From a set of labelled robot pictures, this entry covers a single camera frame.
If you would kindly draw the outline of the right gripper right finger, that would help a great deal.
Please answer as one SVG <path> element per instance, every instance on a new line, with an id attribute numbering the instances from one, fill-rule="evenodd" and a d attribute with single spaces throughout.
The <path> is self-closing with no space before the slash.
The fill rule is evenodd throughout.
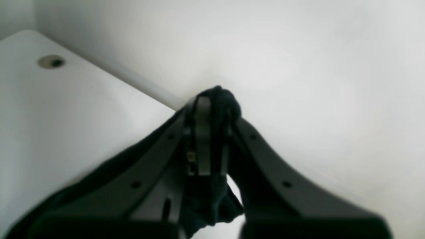
<path id="1" fill-rule="evenodd" d="M 221 173 L 240 188 L 240 239 L 391 239 L 385 220 L 297 172 L 250 123 L 226 110 Z"/>

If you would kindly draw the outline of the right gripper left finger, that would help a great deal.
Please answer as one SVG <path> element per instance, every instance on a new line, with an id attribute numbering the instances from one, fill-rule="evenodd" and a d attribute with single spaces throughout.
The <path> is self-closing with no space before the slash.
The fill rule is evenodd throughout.
<path id="1" fill-rule="evenodd" d="M 180 239 L 187 177 L 212 174 L 211 100 L 198 96 L 128 169 L 44 214 L 31 239 Z"/>

